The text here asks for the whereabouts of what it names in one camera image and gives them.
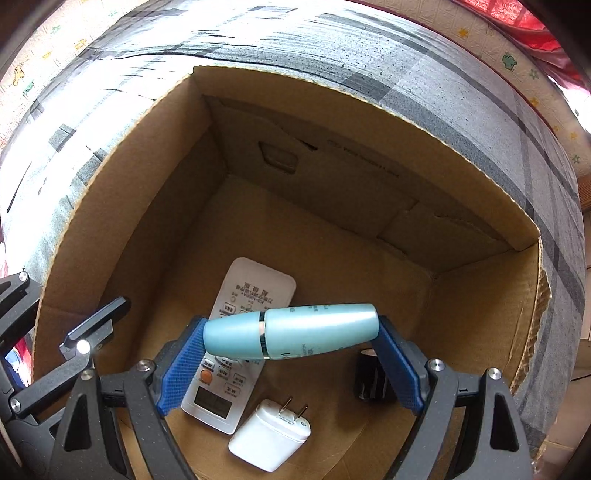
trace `blue gripper pad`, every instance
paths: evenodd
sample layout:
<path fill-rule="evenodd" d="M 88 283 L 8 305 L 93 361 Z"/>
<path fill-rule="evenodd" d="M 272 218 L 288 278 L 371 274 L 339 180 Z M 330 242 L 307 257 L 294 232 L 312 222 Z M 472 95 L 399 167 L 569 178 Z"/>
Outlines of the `blue gripper pad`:
<path fill-rule="evenodd" d="M 162 378 L 161 393 L 156 408 L 163 416 L 168 415 L 172 409 L 180 407 L 191 380 L 205 356 L 203 328 L 206 323 L 205 318 L 199 322 Z"/>
<path fill-rule="evenodd" d="M 425 402 L 421 397 L 418 375 L 382 322 L 379 324 L 378 336 L 371 343 L 398 400 L 404 408 L 419 415 Z"/>

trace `cardboard box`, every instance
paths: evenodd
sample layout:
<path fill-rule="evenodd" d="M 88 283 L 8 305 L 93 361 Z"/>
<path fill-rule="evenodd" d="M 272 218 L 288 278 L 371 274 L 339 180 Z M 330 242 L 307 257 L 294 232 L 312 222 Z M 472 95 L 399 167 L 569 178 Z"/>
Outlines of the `cardboard box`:
<path fill-rule="evenodd" d="M 197 67 L 103 162 L 57 250 L 37 322 L 34 375 L 114 297 L 133 307 L 97 355 L 101 374 L 153 358 L 207 315 L 231 262 L 298 284 L 293 304 L 371 302 L 429 357 L 525 377 L 549 290 L 539 231 L 473 164 L 351 92 L 281 74 Z M 167 419 L 203 479 L 380 479 L 414 421 L 352 394 L 357 348 L 271 361 L 247 406 L 308 403 L 308 442 L 268 474 L 229 437 Z M 123 420 L 138 478 L 147 472 Z"/>

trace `wooden surface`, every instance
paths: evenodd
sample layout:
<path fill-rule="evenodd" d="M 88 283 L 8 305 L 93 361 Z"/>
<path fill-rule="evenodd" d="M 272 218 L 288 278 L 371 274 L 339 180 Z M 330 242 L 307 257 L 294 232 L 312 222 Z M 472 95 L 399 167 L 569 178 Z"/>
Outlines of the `wooden surface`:
<path fill-rule="evenodd" d="M 578 182 L 581 211 L 586 213 L 591 210 L 591 174 L 579 178 Z"/>

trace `orange button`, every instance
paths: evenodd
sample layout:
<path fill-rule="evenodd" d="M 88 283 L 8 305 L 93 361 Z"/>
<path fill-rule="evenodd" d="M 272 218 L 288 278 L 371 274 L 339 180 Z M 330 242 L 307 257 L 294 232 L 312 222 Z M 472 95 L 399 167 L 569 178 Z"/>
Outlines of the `orange button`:
<path fill-rule="evenodd" d="M 199 378 L 203 383 L 209 385 L 213 380 L 213 374 L 209 370 L 201 370 Z"/>

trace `metal screw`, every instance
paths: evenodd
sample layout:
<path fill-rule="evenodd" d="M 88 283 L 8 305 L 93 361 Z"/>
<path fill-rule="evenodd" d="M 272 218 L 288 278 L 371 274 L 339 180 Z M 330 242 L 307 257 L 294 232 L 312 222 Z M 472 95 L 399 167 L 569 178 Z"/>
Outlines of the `metal screw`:
<path fill-rule="evenodd" d="M 500 380 L 503 374 L 498 368 L 492 367 L 488 369 L 488 376 L 493 380 Z"/>
<path fill-rule="evenodd" d="M 86 340 L 80 340 L 76 344 L 76 350 L 78 350 L 78 353 L 86 355 L 88 352 L 90 352 L 90 344 Z"/>
<path fill-rule="evenodd" d="M 443 360 L 433 358 L 432 360 L 429 360 L 429 368 L 433 371 L 440 372 L 445 369 L 445 364 L 443 363 Z"/>
<path fill-rule="evenodd" d="M 143 360 L 140 360 L 137 364 L 136 364 L 136 368 L 140 371 L 140 372 L 147 372 L 149 370 L 151 370 L 151 368 L 154 366 L 154 362 L 152 360 L 149 360 L 147 358 L 144 358 Z"/>
<path fill-rule="evenodd" d="M 21 411 L 21 403 L 16 398 L 10 399 L 10 408 L 14 413 L 18 413 Z"/>
<path fill-rule="evenodd" d="M 81 374 L 80 374 L 80 378 L 84 381 L 86 380 L 90 380 L 91 378 L 93 378 L 95 376 L 95 371 L 91 368 L 88 368 L 86 370 L 84 370 Z"/>

